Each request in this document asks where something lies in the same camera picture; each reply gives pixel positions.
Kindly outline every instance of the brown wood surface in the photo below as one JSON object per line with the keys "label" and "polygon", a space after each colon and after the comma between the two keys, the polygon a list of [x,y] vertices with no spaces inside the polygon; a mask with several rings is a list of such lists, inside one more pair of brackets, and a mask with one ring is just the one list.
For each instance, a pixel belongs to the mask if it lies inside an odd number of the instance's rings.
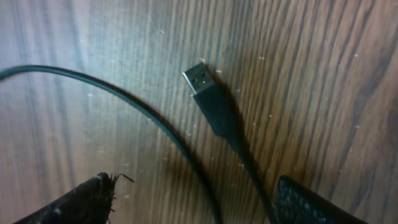
{"label": "brown wood surface", "polygon": [[[201,159],[225,223],[262,223],[237,155],[181,72],[231,90],[268,192],[287,174],[369,223],[398,223],[398,2],[3,0],[0,68],[54,65],[142,99]],[[0,223],[99,172],[123,172],[112,223],[211,223],[170,139],[113,95],[31,73],[0,83]]]}

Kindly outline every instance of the wooden table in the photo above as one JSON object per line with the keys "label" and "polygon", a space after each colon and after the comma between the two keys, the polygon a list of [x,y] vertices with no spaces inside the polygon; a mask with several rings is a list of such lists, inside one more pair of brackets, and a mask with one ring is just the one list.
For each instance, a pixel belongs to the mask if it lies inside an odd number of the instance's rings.
{"label": "wooden table", "polygon": [[[54,65],[151,105],[203,161],[225,223],[262,223],[247,172],[181,72],[205,60],[231,91],[265,187],[287,174],[369,223],[398,222],[398,2],[3,0],[0,68]],[[168,137],[113,95],[31,73],[0,83],[0,223],[99,172],[112,223],[211,223]]]}

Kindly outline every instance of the usb cable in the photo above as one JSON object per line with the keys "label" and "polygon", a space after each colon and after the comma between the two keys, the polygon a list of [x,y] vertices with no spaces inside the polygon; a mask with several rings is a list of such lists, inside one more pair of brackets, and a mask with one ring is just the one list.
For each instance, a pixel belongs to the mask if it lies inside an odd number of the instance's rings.
{"label": "usb cable", "polygon": [[221,88],[214,82],[209,70],[203,63],[194,66],[182,74],[193,91],[193,98],[198,103],[214,133],[226,139],[232,150],[238,153],[257,188],[269,221],[272,224],[278,223],[270,198],[267,196],[264,185],[257,174],[257,170],[254,168],[253,158],[243,148],[242,141],[240,141],[238,120],[229,107]]}

